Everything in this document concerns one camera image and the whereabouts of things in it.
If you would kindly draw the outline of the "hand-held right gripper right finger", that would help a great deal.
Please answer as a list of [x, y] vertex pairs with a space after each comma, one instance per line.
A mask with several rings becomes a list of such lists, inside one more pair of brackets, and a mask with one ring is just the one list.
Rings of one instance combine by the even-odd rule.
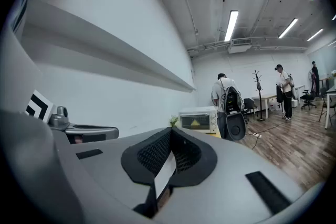
[[176, 162], [176, 173], [169, 180], [171, 187], [199, 185], [217, 165], [217, 154], [209, 144], [178, 128], [171, 129], [170, 149]]

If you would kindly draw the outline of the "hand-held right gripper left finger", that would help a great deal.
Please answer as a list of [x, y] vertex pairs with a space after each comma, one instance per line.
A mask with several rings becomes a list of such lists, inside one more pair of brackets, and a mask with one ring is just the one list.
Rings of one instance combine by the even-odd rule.
[[159, 211], [160, 199], [170, 194], [169, 180], [173, 175], [173, 153], [170, 146], [170, 127], [154, 133], [128, 147], [121, 156], [121, 166], [137, 184], [148, 186], [145, 202], [133, 208], [152, 218]]

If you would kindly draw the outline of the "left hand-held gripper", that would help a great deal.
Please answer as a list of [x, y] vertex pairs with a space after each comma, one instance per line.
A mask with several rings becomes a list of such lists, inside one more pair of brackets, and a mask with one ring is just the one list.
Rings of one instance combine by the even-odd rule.
[[116, 127], [71, 123], [66, 107], [56, 107], [37, 90], [33, 92], [25, 113], [47, 123], [53, 130], [64, 132], [71, 144], [112, 140], [119, 137], [119, 130]]

